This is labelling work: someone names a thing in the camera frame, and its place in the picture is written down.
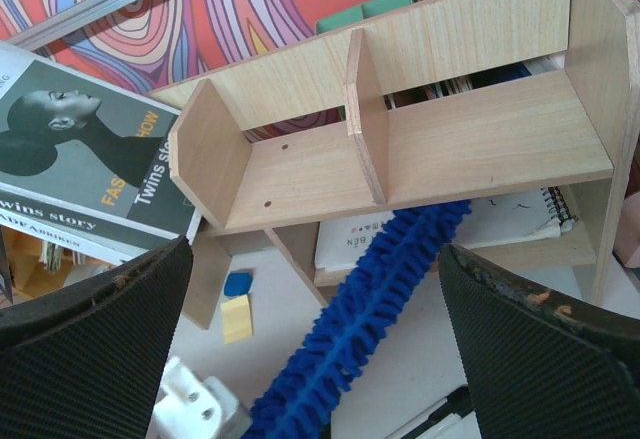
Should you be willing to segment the blue fluffy duster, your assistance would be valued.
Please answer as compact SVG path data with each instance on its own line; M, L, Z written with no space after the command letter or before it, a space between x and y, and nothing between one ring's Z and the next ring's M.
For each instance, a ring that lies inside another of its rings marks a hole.
M302 345L250 409L248 438L317 438L396 323L468 200L396 210L321 310Z

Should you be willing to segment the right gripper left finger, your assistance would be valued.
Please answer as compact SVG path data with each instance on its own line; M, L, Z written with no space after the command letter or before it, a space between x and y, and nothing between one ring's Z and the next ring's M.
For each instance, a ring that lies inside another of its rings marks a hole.
M179 237L2 310L2 437L145 437L192 266Z

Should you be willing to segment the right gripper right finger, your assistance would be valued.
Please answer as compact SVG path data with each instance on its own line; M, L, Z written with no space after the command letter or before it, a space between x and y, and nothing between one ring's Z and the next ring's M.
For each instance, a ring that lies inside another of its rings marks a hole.
M452 244L438 275L482 437L638 437L637 319Z

